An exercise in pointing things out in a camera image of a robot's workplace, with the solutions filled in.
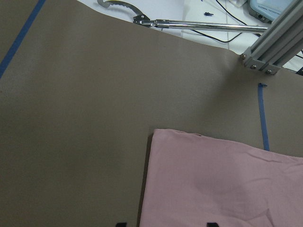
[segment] blue tape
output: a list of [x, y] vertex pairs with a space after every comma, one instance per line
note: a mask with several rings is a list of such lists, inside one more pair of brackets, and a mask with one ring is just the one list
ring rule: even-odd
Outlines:
[[268, 142], [264, 101], [263, 101], [263, 88], [264, 87], [267, 87], [267, 85], [262, 84], [262, 83], [258, 84], [258, 102], [259, 102], [259, 112], [260, 112], [261, 129], [262, 129], [262, 137], [263, 137], [263, 147], [264, 147], [264, 150], [269, 151], [269, 142]]
[[39, 0], [36, 6], [34, 7], [33, 11], [29, 15], [28, 19], [26, 20], [25, 24], [21, 28], [19, 34], [17, 35], [15, 41], [13, 42], [12, 46], [10, 47], [9, 51], [5, 55], [4, 59], [0, 63], [0, 78], [2, 77], [3, 73], [5, 72], [6, 68], [8, 67], [10, 61], [13, 59], [15, 53], [17, 52], [18, 48], [20, 47], [25, 35], [27, 34], [29, 28], [31, 27], [33, 21], [35, 20], [36, 16], [38, 15], [40, 9], [42, 8], [43, 4], [46, 0]]

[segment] electronic device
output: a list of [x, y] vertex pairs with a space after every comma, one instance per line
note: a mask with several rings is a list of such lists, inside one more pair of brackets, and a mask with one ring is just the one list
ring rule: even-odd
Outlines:
[[293, 0], [249, 0], [249, 14], [265, 23], [276, 19]]

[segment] pink towel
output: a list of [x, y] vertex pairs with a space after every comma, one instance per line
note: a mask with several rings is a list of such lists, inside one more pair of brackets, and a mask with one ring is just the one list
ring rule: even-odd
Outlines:
[[155, 130], [140, 227], [302, 227], [303, 158]]

